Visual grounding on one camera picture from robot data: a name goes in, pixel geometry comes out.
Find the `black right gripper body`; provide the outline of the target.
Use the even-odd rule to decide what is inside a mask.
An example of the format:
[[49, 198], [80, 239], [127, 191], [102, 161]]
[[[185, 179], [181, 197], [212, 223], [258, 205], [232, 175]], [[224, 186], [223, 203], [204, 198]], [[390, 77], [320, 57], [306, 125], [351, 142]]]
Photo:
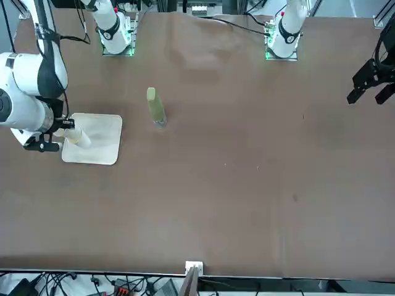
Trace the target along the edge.
[[59, 128], [62, 127], [63, 121], [67, 119], [67, 115], [63, 114], [64, 111], [64, 101], [60, 99], [50, 100], [49, 106], [53, 112], [53, 123], [49, 131], [54, 133]]

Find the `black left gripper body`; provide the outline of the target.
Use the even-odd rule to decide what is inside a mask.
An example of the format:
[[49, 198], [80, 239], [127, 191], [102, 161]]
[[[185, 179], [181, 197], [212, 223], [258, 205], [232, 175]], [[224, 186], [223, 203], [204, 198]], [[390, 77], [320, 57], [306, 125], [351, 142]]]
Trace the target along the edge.
[[[381, 59], [380, 48], [384, 46], [386, 58]], [[375, 47], [376, 74], [380, 83], [392, 81], [394, 76], [394, 23], [387, 23], [380, 33]]]

